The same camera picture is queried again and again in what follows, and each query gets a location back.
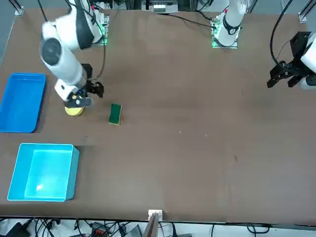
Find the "black cable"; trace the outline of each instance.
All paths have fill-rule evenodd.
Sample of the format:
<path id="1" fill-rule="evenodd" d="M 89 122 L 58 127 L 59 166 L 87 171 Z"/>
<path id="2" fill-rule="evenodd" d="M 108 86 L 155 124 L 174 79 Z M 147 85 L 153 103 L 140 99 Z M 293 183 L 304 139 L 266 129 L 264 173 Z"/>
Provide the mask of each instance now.
<path id="1" fill-rule="evenodd" d="M 278 53 L 278 55 L 277 55 L 277 57 L 276 57 L 276 60 L 279 58 L 279 56 L 280 56 L 280 54 L 281 54 L 281 52 L 282 52 L 284 46 L 286 46 L 286 44 L 289 43 L 290 41 L 291 41 L 291 40 L 288 40 L 287 42 L 284 43 L 284 45 L 282 46 L 280 52 Z"/>
<path id="2" fill-rule="evenodd" d="M 256 236 L 256 235 L 263 235 L 263 234 L 266 234 L 267 232 L 270 231 L 270 226 L 267 226 L 267 230 L 266 230 L 266 231 L 262 231 L 262 232 L 258 232 L 258 231 L 256 230 L 256 228 L 254 227 L 253 224 L 251 224 L 251 226 L 252 226 L 252 228 L 253 228 L 253 231 L 249 228 L 249 226 L 247 226 L 247 229 L 248 229 L 248 231 L 249 231 L 250 233 L 254 234 L 255 236 Z"/>
<path id="3" fill-rule="evenodd" d="M 256 228 L 255 228 L 255 226 L 254 226 L 252 223 L 250 223 L 250 224 L 251 224 L 251 226 L 252 226 L 252 228 L 253 228 L 253 231 L 251 231 L 248 226 L 247 226 L 247 229 L 248 229 L 252 234 L 254 234 L 254 237 L 256 237 L 256 235 L 257 235 Z"/>
<path id="4" fill-rule="evenodd" d="M 77 226 L 77 229 L 79 231 L 80 236 L 85 237 L 85 235 L 81 232 L 80 226 L 79 226 L 79 220 L 76 219 L 75 225 Z"/>
<path id="5" fill-rule="evenodd" d="M 81 11 L 84 11 L 86 14 L 88 14 L 92 19 L 95 18 L 95 16 L 91 15 L 86 9 L 82 8 L 82 7 L 78 7 L 77 5 L 75 4 L 72 4 L 70 3 L 68 0 L 65 0 L 69 5 L 71 6 L 74 6 L 77 10 L 81 10 Z M 96 20 L 94 20 L 94 22 L 96 23 L 96 25 L 98 26 L 100 32 L 102 33 L 102 29 L 101 27 L 99 26 L 98 22 Z M 103 38 L 103 60 L 102 60 L 102 66 L 101 66 L 101 70 L 100 70 L 100 73 L 96 76 L 96 77 L 93 77 L 93 78 L 90 78 L 90 80 L 97 80 L 103 73 L 103 70 L 104 70 L 104 66 L 105 66 L 105 55 L 106 55 L 106 51 L 105 51 L 105 35 L 102 34 L 102 38 Z"/>
<path id="6" fill-rule="evenodd" d="M 129 223 L 130 223 L 130 221 L 127 222 L 126 224 L 121 225 L 121 228 L 128 225 Z M 114 236 L 118 231 L 119 231 L 119 229 L 117 231 L 115 231 L 110 237 Z"/>
<path id="7" fill-rule="evenodd" d="M 295 70 L 291 70 L 291 69 L 288 69 L 286 67 L 284 67 L 281 63 L 279 63 L 273 53 L 273 38 L 274 38 L 274 35 L 275 35 L 275 32 L 276 32 L 276 29 L 277 29 L 277 26 L 279 25 L 283 15 L 285 14 L 286 10 L 288 9 L 288 7 L 291 5 L 291 3 L 293 2 L 293 0 L 290 0 L 288 1 L 287 5 L 285 6 L 285 8 L 283 9 L 283 11 L 281 12 L 279 18 L 277 19 L 276 21 L 276 24 L 275 26 L 273 27 L 273 30 L 272 30 L 272 34 L 271 34 L 271 39 L 270 39 L 270 53 L 271 53 L 271 56 L 272 56 L 272 59 L 273 61 L 278 64 L 284 71 L 288 72 L 288 73 L 291 73 L 293 75 L 297 75 L 298 72 L 295 71 Z"/>
<path id="8" fill-rule="evenodd" d="M 162 231 L 162 235 L 163 235 L 163 237 L 165 237 L 165 236 L 164 236 L 164 232 L 163 232 L 163 227 L 162 227 L 162 225 L 161 225 L 160 222 L 159 222 L 159 225 L 160 225 L 160 228 L 161 228 L 161 231 Z"/>
<path id="9" fill-rule="evenodd" d="M 227 7 L 224 8 L 224 10 L 222 11 L 222 13 L 229 7 L 229 5 Z"/>
<path id="10" fill-rule="evenodd" d="M 199 11 L 202 11 L 203 8 L 205 8 L 205 6 L 206 6 L 208 3 L 209 3 L 209 6 L 211 6 L 213 2 L 214 2 L 214 0 L 208 0 L 208 1 L 203 5 L 203 7 L 200 8 Z"/>
<path id="11" fill-rule="evenodd" d="M 37 219 L 36 223 L 35 223 L 35 237 L 39 236 L 39 232 L 41 227 L 43 226 L 43 223 L 39 226 L 39 228 L 37 229 L 38 223 L 39 223 L 40 219 Z"/>
<path id="12" fill-rule="evenodd" d="M 55 237 L 55 236 L 53 235 L 53 233 L 50 231 L 49 227 L 47 226 L 46 220 L 44 219 L 44 221 L 43 221 L 43 220 L 41 219 L 40 221 L 44 224 L 45 228 L 47 228 L 47 230 L 48 230 L 50 236 L 51 236 L 51 237 Z"/>
<path id="13" fill-rule="evenodd" d="M 215 225 L 212 226 L 211 237 L 213 237 L 214 227 Z"/>
<path id="14" fill-rule="evenodd" d="M 38 3 L 39 3 L 40 10 L 41 10 L 41 12 L 42 12 L 42 14 L 43 14 L 44 20 L 47 21 L 47 17 L 46 17 L 46 15 L 45 15 L 45 12 L 44 12 L 44 10 L 43 10 L 43 7 L 41 6 L 40 0 L 38 0 Z"/>
<path id="15" fill-rule="evenodd" d="M 191 23 L 193 23 L 193 24 L 197 24 L 197 25 L 199 25 L 199 26 L 205 26 L 205 27 L 213 28 L 213 29 L 216 28 L 215 26 L 210 26 L 210 25 L 202 24 L 202 23 L 199 23 L 199 22 L 196 22 L 196 21 L 191 21 L 191 20 L 186 19 L 186 18 L 183 18 L 183 17 L 181 17 L 181 16 L 170 15 L 170 14 L 163 14 L 163 15 L 166 15 L 166 16 L 173 16 L 173 17 L 179 18 L 179 19 L 181 19 L 181 20 L 188 21 L 188 22 L 191 22 Z"/>
<path id="16" fill-rule="evenodd" d="M 204 17 L 206 20 L 209 20 L 211 21 L 212 20 L 212 17 L 207 17 L 203 12 L 201 12 L 200 10 L 196 10 L 196 12 L 198 12 L 199 14 L 202 15 L 202 17 Z"/>

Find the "yellow object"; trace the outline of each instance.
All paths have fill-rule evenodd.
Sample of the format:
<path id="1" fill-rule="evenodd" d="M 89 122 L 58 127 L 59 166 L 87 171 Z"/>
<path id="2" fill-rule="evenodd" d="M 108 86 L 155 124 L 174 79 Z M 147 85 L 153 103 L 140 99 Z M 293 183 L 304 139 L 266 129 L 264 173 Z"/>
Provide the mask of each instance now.
<path id="1" fill-rule="evenodd" d="M 65 111 L 70 116 L 79 116 L 83 112 L 83 107 L 80 107 L 80 108 L 67 108 L 67 107 L 65 107 Z"/>

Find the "floor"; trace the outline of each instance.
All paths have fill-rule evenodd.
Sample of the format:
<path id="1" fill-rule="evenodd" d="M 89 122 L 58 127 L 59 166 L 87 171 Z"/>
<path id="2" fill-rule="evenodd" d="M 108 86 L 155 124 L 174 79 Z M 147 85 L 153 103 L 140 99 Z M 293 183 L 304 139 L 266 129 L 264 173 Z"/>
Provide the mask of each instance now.
<path id="1" fill-rule="evenodd" d="M 297 13 L 303 6 L 306 4 L 308 0 L 300 0 L 300 1 L 294 1 L 296 2 L 293 6 L 289 8 L 290 13 Z M 213 5 L 211 7 L 207 7 L 204 10 L 205 11 L 222 11 L 227 5 L 229 0 L 215 0 Z M 20 0 L 20 3 L 24 7 L 38 7 L 37 0 Z M 55 1 L 49 1 L 49 0 L 41 0 L 41 3 L 43 7 L 65 7 L 66 4 L 64 0 L 55 0 Z M 2 58 L 5 54 L 5 46 L 8 40 L 8 36 L 10 34 L 13 21 L 14 21 L 14 8 L 10 5 L 9 1 L 3 0 L 1 1 L 1 7 L 0 7 L 0 20 L 2 24 L 0 25 L 0 64 L 2 62 Z M 255 13 L 280 13 L 282 10 L 282 7 L 284 7 L 284 4 L 286 4 L 286 0 L 259 0 L 257 3 L 256 8 L 254 9 Z M 314 10 L 309 15 L 309 23 L 308 28 L 309 30 L 312 30 L 316 25 L 316 10 Z M 0 234 L 6 234 L 11 227 L 17 222 L 20 221 L 21 223 L 24 223 L 25 220 L 5 220 L 0 223 Z M 127 230 L 131 230 L 134 226 L 137 224 L 140 225 L 141 230 L 144 231 L 146 227 L 146 223 L 131 223 L 127 226 Z M 56 237 L 58 236 L 71 236 L 71 235 L 77 235 L 78 231 L 73 231 L 74 221 L 72 220 L 64 220 L 62 221 L 62 224 L 58 226 L 57 229 L 53 230 L 54 235 Z M 163 231 L 164 236 L 169 236 L 172 234 L 172 227 L 169 223 L 163 224 Z M 211 231 L 211 225 L 200 225 L 200 224 L 176 224 L 176 229 L 178 234 L 188 234 L 191 233 L 193 236 L 210 236 Z M 89 233 L 91 231 L 90 227 L 82 223 L 81 231 L 83 233 Z M 315 236 L 314 231 L 303 231 L 303 230 L 289 230 L 289 229 L 271 229 L 265 236 L 266 237 L 294 237 L 294 236 L 301 236 L 301 237 L 311 237 Z M 159 231 L 159 236 L 162 237 L 162 231 Z M 246 227 L 240 227 L 240 226 L 215 226 L 213 236 L 243 236 L 243 237 L 250 237 L 253 236 Z"/>
<path id="2" fill-rule="evenodd" d="M 9 230 L 17 223 L 21 224 L 25 223 L 28 219 L 11 219 L 4 220 L 0 223 L 0 235 L 5 235 L 9 232 Z M 31 236 L 35 236 L 35 220 L 30 223 L 28 226 L 28 231 Z M 67 237 L 78 235 L 78 230 L 74 230 L 75 220 L 62 220 L 60 225 L 54 226 L 51 230 L 55 237 Z M 82 234 L 90 234 L 91 228 L 84 222 L 80 221 L 80 231 Z M 144 233 L 146 228 L 145 222 L 132 222 L 126 225 L 126 232 L 131 231 L 136 225 L 139 225 L 141 232 Z M 158 237 L 168 237 L 172 236 L 172 225 L 168 222 L 161 223 L 163 228 L 163 232 L 161 228 L 158 230 Z M 210 237 L 212 224 L 175 224 L 175 228 L 178 235 L 183 234 L 192 234 L 193 237 Z M 266 228 L 256 228 L 257 232 L 264 232 Z M 314 237 L 316 235 L 315 231 L 307 231 L 307 230 L 291 230 L 291 229 L 275 229 L 271 228 L 268 233 L 264 235 L 264 237 Z M 117 232 L 114 237 L 119 237 L 120 234 Z M 216 225 L 213 230 L 213 237 L 252 237 L 254 234 L 250 233 L 246 227 L 243 226 L 220 226 Z"/>

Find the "light blue bin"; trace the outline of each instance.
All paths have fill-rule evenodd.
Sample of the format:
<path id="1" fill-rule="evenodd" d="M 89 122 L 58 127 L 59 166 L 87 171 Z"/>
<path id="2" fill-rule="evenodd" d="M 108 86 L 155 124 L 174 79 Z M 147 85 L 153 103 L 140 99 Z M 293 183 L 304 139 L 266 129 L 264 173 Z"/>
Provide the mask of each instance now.
<path id="1" fill-rule="evenodd" d="M 75 194 L 79 151 L 70 144 L 22 143 L 9 201 L 65 201 Z"/>

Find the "metal bracket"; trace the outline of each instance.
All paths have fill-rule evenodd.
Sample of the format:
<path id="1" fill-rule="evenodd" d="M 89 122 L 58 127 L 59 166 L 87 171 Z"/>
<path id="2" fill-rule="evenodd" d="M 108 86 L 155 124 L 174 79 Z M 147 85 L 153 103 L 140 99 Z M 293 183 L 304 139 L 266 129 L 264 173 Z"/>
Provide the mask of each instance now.
<path id="1" fill-rule="evenodd" d="M 298 19 L 299 19 L 300 23 L 307 23 L 306 16 L 302 16 L 300 12 L 298 13 Z"/>
<path id="2" fill-rule="evenodd" d="M 24 12 L 24 7 L 17 0 L 9 0 L 12 6 L 15 8 L 15 15 L 22 16 Z"/>
<path id="3" fill-rule="evenodd" d="M 162 221 L 162 210 L 148 210 L 148 218 L 143 237 L 157 237 L 158 224 Z"/>
<path id="4" fill-rule="evenodd" d="M 14 15 L 16 15 L 16 16 L 23 16 L 23 12 L 24 12 L 24 6 L 21 6 L 21 10 L 20 11 L 15 10 Z"/>
<path id="5" fill-rule="evenodd" d="M 307 22 L 307 15 L 311 12 L 311 10 L 315 7 L 316 0 L 309 0 L 309 2 L 303 7 L 303 9 L 298 13 L 298 18 L 300 23 Z"/>
<path id="6" fill-rule="evenodd" d="M 162 221 L 162 210 L 153 210 L 153 209 L 148 210 L 148 220 L 150 220 L 151 216 L 155 213 L 158 213 L 159 221 Z"/>

